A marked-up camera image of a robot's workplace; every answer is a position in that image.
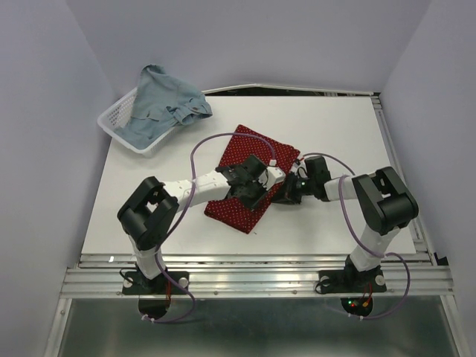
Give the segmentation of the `red polka dot skirt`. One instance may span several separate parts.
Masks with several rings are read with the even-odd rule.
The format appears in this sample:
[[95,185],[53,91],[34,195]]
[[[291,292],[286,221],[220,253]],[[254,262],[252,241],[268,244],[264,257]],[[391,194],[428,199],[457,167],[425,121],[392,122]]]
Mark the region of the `red polka dot skirt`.
[[[300,151],[293,146],[266,137],[242,124],[236,127],[235,133],[256,135],[269,142],[276,153],[277,166],[284,173],[289,173],[295,159],[300,155]],[[268,163],[271,160],[271,151],[262,141],[235,135],[228,142],[220,159],[219,166],[224,167],[232,164],[241,164],[250,155],[257,156],[264,163]],[[255,210],[249,210],[239,199],[232,198],[223,201],[208,202],[205,207],[205,215],[248,234],[254,229],[271,205],[271,197],[277,190],[278,187],[273,187],[270,194],[259,203]]]

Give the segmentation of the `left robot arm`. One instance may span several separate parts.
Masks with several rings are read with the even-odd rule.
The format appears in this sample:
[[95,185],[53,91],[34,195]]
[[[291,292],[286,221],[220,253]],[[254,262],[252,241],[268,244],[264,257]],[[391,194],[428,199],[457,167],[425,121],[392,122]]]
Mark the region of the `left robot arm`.
[[217,167],[190,180],[144,179],[118,211],[118,220],[134,248],[142,287],[156,293],[165,286],[161,245],[171,234],[176,216],[183,219],[191,207],[229,200],[254,211],[285,178],[275,160],[264,164],[250,155],[241,164]]

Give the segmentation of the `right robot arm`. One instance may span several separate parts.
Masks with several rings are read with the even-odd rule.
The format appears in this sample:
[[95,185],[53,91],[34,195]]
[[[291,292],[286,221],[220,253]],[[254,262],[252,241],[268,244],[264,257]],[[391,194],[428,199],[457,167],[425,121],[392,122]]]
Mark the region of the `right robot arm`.
[[322,295],[386,292],[381,262],[393,238],[418,216],[417,201],[392,167],[332,178],[326,159],[323,154],[306,154],[305,174],[289,173],[271,200],[282,205],[299,205],[304,196],[340,205],[356,200],[364,217],[364,230],[361,235],[350,231],[355,249],[341,270],[318,272],[315,291]]

